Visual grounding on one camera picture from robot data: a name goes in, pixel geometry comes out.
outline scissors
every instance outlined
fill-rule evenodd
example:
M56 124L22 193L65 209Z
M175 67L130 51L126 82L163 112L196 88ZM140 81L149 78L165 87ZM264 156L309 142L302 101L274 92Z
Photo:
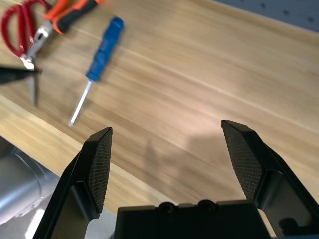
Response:
M36 33L35 20L31 12L31 7L34 4L41 4L44 6L45 11L49 11L50 5L45 0L26 0L21 5L16 4L9 7L1 20L1 31L4 42L8 48L18 57L22 57L28 50L29 47L34 43L34 35ZM10 42L10 37L8 33L8 24L13 15L18 15L18 36L19 36L19 47L14 47ZM30 82L30 90L32 95L32 102L36 105L36 95L37 95L37 83L36 78L32 77Z

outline scissor blade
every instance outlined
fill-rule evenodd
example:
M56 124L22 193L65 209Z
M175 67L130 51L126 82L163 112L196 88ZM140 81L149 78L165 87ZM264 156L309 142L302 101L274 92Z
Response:
M18 80L27 79L29 76L36 75L41 71L37 68L33 70L12 68L12 67L0 67L0 84L6 84Z

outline screwdriver handle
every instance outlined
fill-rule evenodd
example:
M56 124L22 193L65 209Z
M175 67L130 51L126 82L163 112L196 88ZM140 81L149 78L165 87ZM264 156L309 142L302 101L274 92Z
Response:
M124 29L124 22L119 17L114 17L103 34L103 39L94 55L93 62L86 73L91 81L98 81L104 67L108 64L114 47L117 45Z
M54 30L59 34L66 33L72 23L93 10L103 0L80 0L78 3L68 7L70 0L58 0L52 10L44 15L46 20L50 20Z

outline textured gripper pad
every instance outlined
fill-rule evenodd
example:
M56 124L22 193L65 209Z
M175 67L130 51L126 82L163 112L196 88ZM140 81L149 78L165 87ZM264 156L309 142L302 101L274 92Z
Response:
M90 190L98 207L98 213L102 212L108 185L111 163L111 145L112 131L110 130L98 142L88 179Z
M262 167L241 132L227 123L223 123L222 128L238 181L246 198L253 200L262 177Z

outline orange handle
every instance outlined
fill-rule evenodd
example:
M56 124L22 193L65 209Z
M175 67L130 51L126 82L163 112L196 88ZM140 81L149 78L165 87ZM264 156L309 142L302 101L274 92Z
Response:
M62 13L65 9L68 8L68 5L70 3L70 0L57 0L56 4L53 6L53 8L43 15L44 19L49 21L54 21L54 19Z
M72 7L60 12L58 15L54 15L52 23L55 31L60 34L66 33L74 21L93 10L102 1L103 0L80 0Z

